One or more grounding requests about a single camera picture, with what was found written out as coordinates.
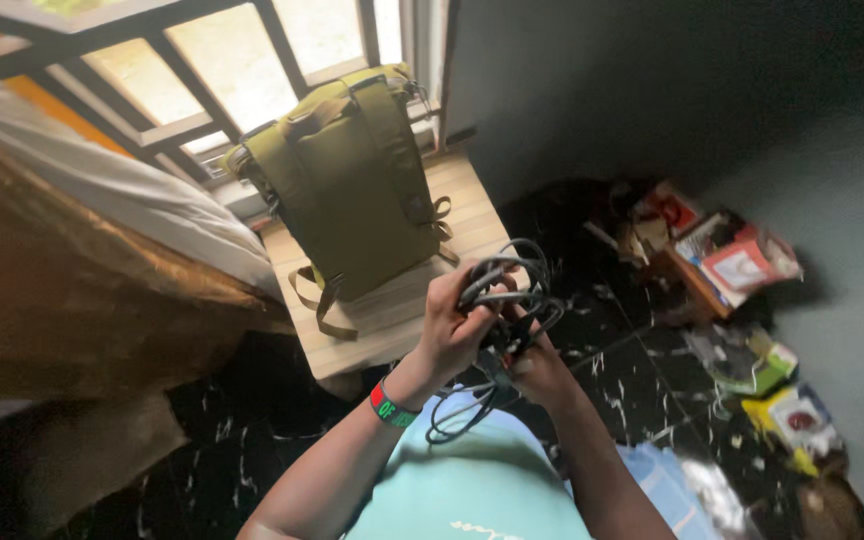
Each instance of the table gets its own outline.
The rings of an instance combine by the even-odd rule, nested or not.
[[[445,244],[449,249],[463,260],[481,259],[509,241],[464,151],[435,156],[424,165],[432,200],[446,195],[452,198],[452,209],[444,219],[455,235]],[[441,257],[433,256],[358,300],[336,302],[325,320],[359,331],[357,341],[342,341],[319,331],[315,312],[302,305],[289,286],[289,273],[309,264],[299,243],[282,222],[264,227],[261,235],[298,340],[320,384],[340,374],[395,361],[415,348],[422,333],[429,282],[452,270]],[[528,287],[524,271],[512,276],[520,289]],[[318,287],[305,279],[298,280],[298,290],[312,299],[320,294]],[[322,386],[330,389],[328,384]]]

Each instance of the light blue t-shirt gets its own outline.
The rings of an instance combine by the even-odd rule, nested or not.
[[[454,394],[436,416],[472,400],[469,393]],[[429,445],[426,430],[437,401],[430,399],[402,434],[345,540],[590,538],[570,493],[525,424],[494,410],[457,440]],[[444,428],[459,429],[477,409]]]

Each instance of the wristband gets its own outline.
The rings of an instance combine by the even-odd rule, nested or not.
[[[368,394],[368,402],[372,405],[372,410],[378,415],[382,422],[396,428],[408,428],[419,412],[407,410],[400,407],[389,399],[385,393],[385,377],[383,376],[378,384],[372,388],[371,394]]]

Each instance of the backpack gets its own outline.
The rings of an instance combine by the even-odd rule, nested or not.
[[[406,112],[418,90],[404,63],[356,71],[244,134],[223,159],[312,262],[289,283],[333,338],[358,336],[323,320],[336,300],[355,300],[437,254],[459,262],[442,245],[452,238],[442,221],[450,198],[432,202]],[[297,277],[315,281],[321,298],[299,294]]]

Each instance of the white fabric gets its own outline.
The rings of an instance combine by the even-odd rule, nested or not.
[[[208,193],[84,140],[1,81],[0,145],[90,210],[282,300],[262,243]]]

